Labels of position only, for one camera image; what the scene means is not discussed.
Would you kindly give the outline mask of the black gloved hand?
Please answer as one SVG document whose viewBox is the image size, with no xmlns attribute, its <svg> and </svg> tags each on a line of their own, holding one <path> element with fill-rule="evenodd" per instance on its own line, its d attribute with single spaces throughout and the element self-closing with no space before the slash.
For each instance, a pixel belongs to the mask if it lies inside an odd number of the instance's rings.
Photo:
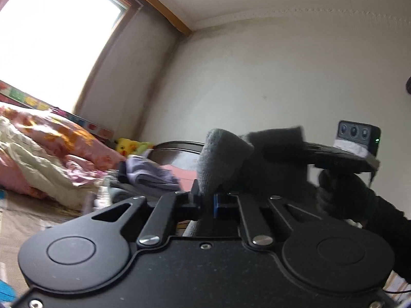
<svg viewBox="0 0 411 308">
<path fill-rule="evenodd" d="M 356 174 L 322 170 L 316 194 L 318 211 L 365 226 L 377 207 L 376 194 Z"/>
</svg>

